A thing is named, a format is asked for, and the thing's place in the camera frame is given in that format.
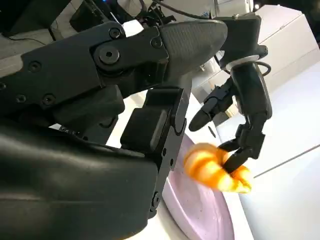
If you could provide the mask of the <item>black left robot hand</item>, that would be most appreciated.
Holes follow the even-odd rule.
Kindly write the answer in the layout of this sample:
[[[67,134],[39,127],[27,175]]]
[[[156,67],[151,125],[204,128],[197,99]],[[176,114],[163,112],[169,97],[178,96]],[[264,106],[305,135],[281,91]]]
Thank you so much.
[[[263,75],[255,62],[233,67],[230,77],[222,86],[217,86],[205,98],[203,106],[189,124],[192,132],[200,130],[218,114],[226,111],[237,100],[245,123],[238,126],[235,138],[224,142],[219,149],[233,154],[223,164],[227,173],[232,173],[249,158],[260,155],[265,135],[263,127],[272,116],[272,106]]]

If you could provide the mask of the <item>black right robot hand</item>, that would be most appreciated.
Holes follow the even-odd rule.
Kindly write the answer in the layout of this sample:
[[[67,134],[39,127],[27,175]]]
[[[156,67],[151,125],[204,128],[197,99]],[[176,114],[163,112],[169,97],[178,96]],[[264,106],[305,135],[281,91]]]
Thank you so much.
[[[224,44],[200,20],[133,36],[109,21],[0,79],[0,237],[120,240],[156,212],[187,126],[185,74]]]

